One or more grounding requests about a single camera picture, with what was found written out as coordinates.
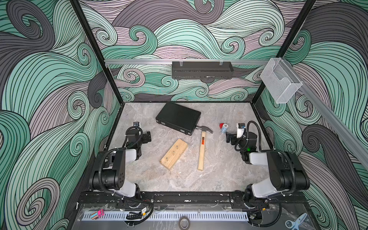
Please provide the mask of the wooden block with nails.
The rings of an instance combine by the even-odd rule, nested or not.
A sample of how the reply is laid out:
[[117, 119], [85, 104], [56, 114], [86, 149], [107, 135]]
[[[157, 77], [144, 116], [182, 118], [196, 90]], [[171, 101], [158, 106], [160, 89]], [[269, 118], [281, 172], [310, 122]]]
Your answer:
[[181, 139], [178, 139], [167, 153], [161, 158], [160, 164], [170, 170], [180, 159], [182, 154], [187, 150], [188, 144]]

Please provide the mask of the wooden handle claw hammer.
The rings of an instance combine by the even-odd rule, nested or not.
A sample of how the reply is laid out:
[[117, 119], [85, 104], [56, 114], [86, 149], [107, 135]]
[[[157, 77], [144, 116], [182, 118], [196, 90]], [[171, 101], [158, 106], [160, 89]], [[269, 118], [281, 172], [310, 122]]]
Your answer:
[[206, 144], [206, 135], [207, 132], [213, 133], [213, 130], [207, 126], [196, 126], [196, 129], [201, 130], [201, 139], [200, 139], [200, 149], [199, 149], [199, 159], [198, 159], [198, 170], [204, 170], [204, 159], [205, 159], [205, 144]]

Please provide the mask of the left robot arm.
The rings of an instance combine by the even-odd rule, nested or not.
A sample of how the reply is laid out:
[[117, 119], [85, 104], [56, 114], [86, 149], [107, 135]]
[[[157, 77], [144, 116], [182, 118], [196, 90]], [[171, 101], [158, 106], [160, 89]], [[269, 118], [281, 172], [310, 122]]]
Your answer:
[[126, 179], [126, 165], [142, 156], [141, 147], [151, 142], [150, 132], [144, 133], [139, 122], [125, 132], [123, 146], [97, 154], [89, 179], [91, 191], [140, 199], [140, 188]]

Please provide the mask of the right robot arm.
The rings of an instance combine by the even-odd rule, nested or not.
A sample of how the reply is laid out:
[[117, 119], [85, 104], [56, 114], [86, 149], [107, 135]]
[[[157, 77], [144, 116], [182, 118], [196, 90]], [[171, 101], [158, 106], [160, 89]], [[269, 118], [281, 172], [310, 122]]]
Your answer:
[[262, 149], [262, 132], [256, 122], [238, 123], [236, 134], [226, 131], [225, 135], [226, 142], [234, 147], [246, 164], [268, 167], [269, 176], [266, 179], [247, 186], [245, 201], [276, 195], [290, 196], [310, 188], [310, 179], [296, 154]]

